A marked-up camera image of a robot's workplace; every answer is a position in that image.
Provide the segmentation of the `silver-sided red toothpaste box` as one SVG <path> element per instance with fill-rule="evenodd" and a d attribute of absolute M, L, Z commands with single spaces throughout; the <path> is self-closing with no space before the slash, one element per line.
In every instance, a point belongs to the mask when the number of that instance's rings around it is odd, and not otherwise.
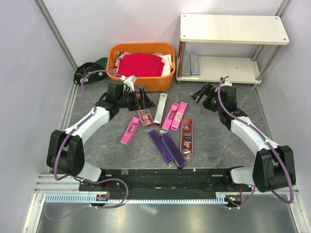
<path fill-rule="evenodd" d="M 154 118 L 154 124 L 156 124 L 156 125 L 161 124 L 162 116 L 163 116 L 163 112 L 164 112 L 164 108 L 165 108 L 165 104 L 166 104 L 166 100 L 167 100 L 167 95 L 168 94 L 166 94 L 166 93 L 160 94 L 159 101 L 157 104 L 156 113 L 155 113 L 155 118 Z"/>

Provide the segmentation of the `silver Protefix toothpaste box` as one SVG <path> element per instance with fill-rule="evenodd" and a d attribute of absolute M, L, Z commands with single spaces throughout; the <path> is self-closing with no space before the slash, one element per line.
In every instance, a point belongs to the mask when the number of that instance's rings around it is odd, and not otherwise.
<path fill-rule="evenodd" d="M 190 54 L 190 76 L 200 76 L 199 56 L 197 53 Z"/>

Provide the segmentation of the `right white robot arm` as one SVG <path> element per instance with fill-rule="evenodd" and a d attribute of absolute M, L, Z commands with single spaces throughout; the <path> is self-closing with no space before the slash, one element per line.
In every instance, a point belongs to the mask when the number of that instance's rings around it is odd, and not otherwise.
<path fill-rule="evenodd" d="M 294 153 L 289 146 L 280 146 L 269 139 L 256 126 L 236 101 L 237 92 L 230 84 L 217 88 L 206 83 L 191 94 L 198 103 L 205 97 L 204 108 L 217 112 L 222 124 L 237 135 L 255 156 L 251 167 L 232 167 L 223 178 L 223 187 L 234 191 L 240 184 L 255 186 L 260 192 L 274 191 L 296 184 Z"/>

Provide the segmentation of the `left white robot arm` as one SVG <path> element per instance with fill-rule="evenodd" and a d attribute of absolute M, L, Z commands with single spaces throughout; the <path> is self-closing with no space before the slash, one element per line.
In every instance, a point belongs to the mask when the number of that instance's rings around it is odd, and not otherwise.
<path fill-rule="evenodd" d="M 84 143 L 112 120 L 120 109 L 137 111 L 154 106 L 144 88 L 139 88 L 137 93 L 127 84 L 110 83 L 86 116 L 64 131 L 51 133 L 46 164 L 53 169 L 55 179 L 60 180 L 57 173 L 62 172 L 87 180 L 96 191 L 105 189 L 107 180 L 103 176 L 104 170 L 85 161 Z"/>

